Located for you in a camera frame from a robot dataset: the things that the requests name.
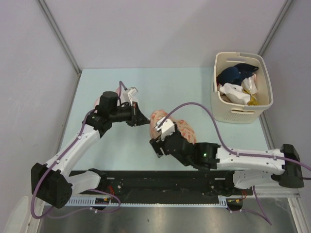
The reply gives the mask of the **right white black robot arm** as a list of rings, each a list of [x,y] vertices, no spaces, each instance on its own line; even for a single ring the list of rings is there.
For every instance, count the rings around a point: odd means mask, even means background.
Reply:
[[[216,143],[190,143],[179,132],[164,139],[158,136],[149,143],[158,157],[171,155],[184,166],[230,171],[231,178],[224,182],[224,189],[230,195],[274,182],[285,188],[304,187],[300,158],[290,144],[266,151],[227,150]]]

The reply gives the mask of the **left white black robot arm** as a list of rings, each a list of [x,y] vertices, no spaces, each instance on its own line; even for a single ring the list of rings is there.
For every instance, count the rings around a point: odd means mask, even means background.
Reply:
[[[85,152],[112,127],[125,122],[136,127],[149,124],[135,98],[137,89],[131,87],[118,94],[106,91],[94,109],[87,112],[75,137],[45,164],[36,163],[31,169],[33,198],[39,198],[55,208],[62,208],[72,195],[92,189],[97,194],[107,190],[106,174],[95,168],[71,175]]]

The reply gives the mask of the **floral orange bra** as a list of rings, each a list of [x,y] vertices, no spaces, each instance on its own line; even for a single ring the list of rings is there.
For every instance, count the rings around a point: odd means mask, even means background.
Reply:
[[[151,139],[155,139],[158,136],[160,136],[160,133],[157,133],[155,130],[156,123],[161,120],[162,118],[167,116],[167,112],[165,112],[163,109],[161,110],[155,110],[152,112],[150,116],[150,137]],[[188,142],[190,143],[196,143],[197,138],[196,138],[196,133],[194,132],[193,128],[184,120],[179,119],[176,120],[173,117],[169,117],[169,119],[177,124],[177,127],[181,133],[181,135],[187,139]]]

